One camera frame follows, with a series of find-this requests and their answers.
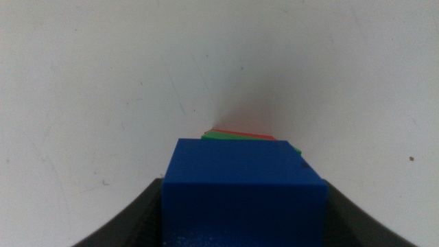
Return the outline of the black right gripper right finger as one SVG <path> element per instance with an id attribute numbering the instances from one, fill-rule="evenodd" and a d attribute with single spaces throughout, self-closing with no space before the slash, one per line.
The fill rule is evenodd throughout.
<path id="1" fill-rule="evenodd" d="M 367 247 L 416 245 L 378 222 L 329 181 L 324 223 L 326 247 Z"/>

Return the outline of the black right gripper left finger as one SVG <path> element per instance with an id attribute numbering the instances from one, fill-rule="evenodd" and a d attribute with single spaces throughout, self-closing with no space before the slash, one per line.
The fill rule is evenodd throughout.
<path id="1" fill-rule="evenodd" d="M 161 187 L 156 178 L 115 217 L 76 246 L 160 246 Z"/>

